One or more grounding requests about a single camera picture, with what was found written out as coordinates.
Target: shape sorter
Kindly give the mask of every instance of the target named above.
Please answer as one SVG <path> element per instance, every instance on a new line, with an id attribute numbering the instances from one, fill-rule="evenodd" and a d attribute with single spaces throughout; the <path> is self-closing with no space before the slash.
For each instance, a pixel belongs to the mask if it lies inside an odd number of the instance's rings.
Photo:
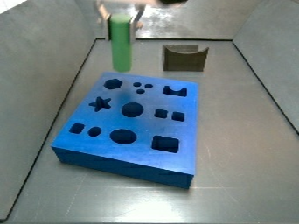
<path id="1" fill-rule="evenodd" d="M 50 147 L 62 163 L 189 188 L 198 85 L 102 73 Z"/>

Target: green cylinder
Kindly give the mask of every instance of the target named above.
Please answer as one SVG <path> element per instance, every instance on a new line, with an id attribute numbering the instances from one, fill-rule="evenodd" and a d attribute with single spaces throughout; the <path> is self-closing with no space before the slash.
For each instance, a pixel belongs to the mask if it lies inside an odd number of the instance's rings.
<path id="1" fill-rule="evenodd" d="M 129 20 L 124 14 L 112 14 L 109 19 L 112 64 L 118 72 L 128 72 L 132 66 L 132 45 L 129 43 Z"/>

